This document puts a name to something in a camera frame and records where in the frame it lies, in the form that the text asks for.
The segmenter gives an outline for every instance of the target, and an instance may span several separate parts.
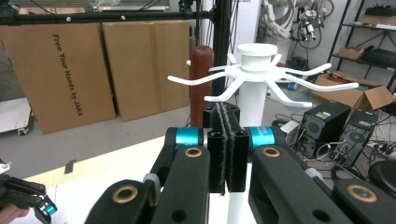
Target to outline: electronic equipment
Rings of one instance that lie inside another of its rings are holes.
[[[321,146],[337,142],[349,112],[350,106],[336,101],[306,111],[297,135],[297,150],[312,159]]]
[[[345,129],[330,158],[347,166],[353,166],[373,134],[378,115],[356,109],[346,123]]]
[[[396,67],[396,52],[386,49],[371,49],[364,51],[362,60],[368,63],[378,63],[386,67]]]

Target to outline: gray floor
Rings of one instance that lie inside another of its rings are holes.
[[[291,99],[307,98],[306,91],[289,93]],[[267,100],[262,125],[270,125],[275,114],[304,113]],[[25,178],[65,166],[69,161],[83,161],[123,147],[165,135],[168,127],[185,126],[190,108],[183,107],[159,115],[123,122],[120,117],[57,133],[43,134],[39,126],[25,136],[0,133],[1,159],[11,162],[9,175]]]

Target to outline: cardboard box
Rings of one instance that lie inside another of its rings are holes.
[[[351,89],[345,91],[311,91],[310,93],[326,100],[334,100],[345,105],[351,106],[351,113],[356,109],[365,111],[376,110],[380,107],[392,103],[393,97],[389,90],[372,81],[354,77],[343,72],[332,72],[338,80],[328,79],[330,74],[318,76],[315,84],[319,86],[333,86],[348,82],[358,82],[360,89],[367,89],[361,91],[358,89]]]
[[[189,79],[187,21],[108,22],[102,30],[122,120],[189,104],[189,88],[167,79]]]
[[[387,16],[362,15],[361,22],[372,24],[374,27],[376,27],[378,24],[396,26],[396,16],[387,17]]]
[[[0,26],[42,133],[116,117],[97,24]]]
[[[340,49],[338,55],[344,58],[358,60],[361,56],[363,56],[363,52],[360,52],[361,49],[357,47],[346,47]]]

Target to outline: metal shelving unit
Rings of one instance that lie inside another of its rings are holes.
[[[334,49],[335,49],[335,46],[337,44],[338,37],[339,37],[339,35],[341,33],[341,30],[344,27],[350,29],[349,35],[348,35],[346,43],[345,43],[346,47],[348,46],[348,44],[350,42],[350,39],[352,38],[355,29],[370,29],[370,30],[373,30],[373,31],[382,31],[382,33],[380,33],[379,35],[376,35],[376,36],[366,40],[365,42],[381,36],[381,41],[380,41],[380,43],[377,46],[378,48],[381,48],[381,45],[382,45],[382,43],[384,41],[384,38],[388,37],[390,39],[390,41],[393,43],[393,45],[395,46],[395,48],[396,48],[395,41],[389,35],[390,32],[396,32],[395,30],[390,30],[390,29],[385,29],[385,28],[377,28],[377,27],[367,26],[367,25],[359,25],[359,24],[355,24],[355,23],[344,23],[348,8],[350,7],[350,2],[351,2],[351,0],[348,0],[346,2],[346,8],[345,8],[343,16],[341,18],[340,25],[339,25],[339,27],[337,29],[337,33],[335,35],[335,39],[334,39],[334,41],[332,43],[332,49],[330,51],[329,58],[328,58],[327,62],[329,63],[332,57],[339,58],[340,60],[339,60],[339,62],[337,64],[337,69],[336,70],[340,69],[343,60],[348,60],[348,61],[352,61],[352,62],[360,63],[360,64],[367,64],[367,65],[369,65],[369,68],[367,69],[367,72],[366,72],[364,78],[367,78],[367,75],[370,72],[372,66],[392,71],[393,74],[392,74],[392,76],[391,76],[391,78],[389,80],[388,86],[387,86],[387,88],[390,89],[392,87],[392,84],[393,84],[394,80],[396,79],[396,71],[395,71],[396,68],[395,67],[388,67],[388,66],[386,66],[384,64],[381,64],[381,63],[373,63],[373,62],[368,62],[368,61],[364,61],[364,60],[353,60],[353,59],[341,57],[340,55],[338,55],[338,53],[334,53]],[[362,7],[364,5],[364,2],[365,2],[364,0],[361,0],[361,3],[359,5],[359,9],[358,9],[358,11],[356,13],[354,21],[358,21],[358,18],[359,18],[359,15],[361,14],[361,10],[362,10]]]

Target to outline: metal pole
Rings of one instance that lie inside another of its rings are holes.
[[[227,52],[230,39],[232,0],[216,0],[215,27],[213,34],[213,50],[215,66],[227,64]],[[219,96],[224,92],[225,77],[213,81],[212,95]]]

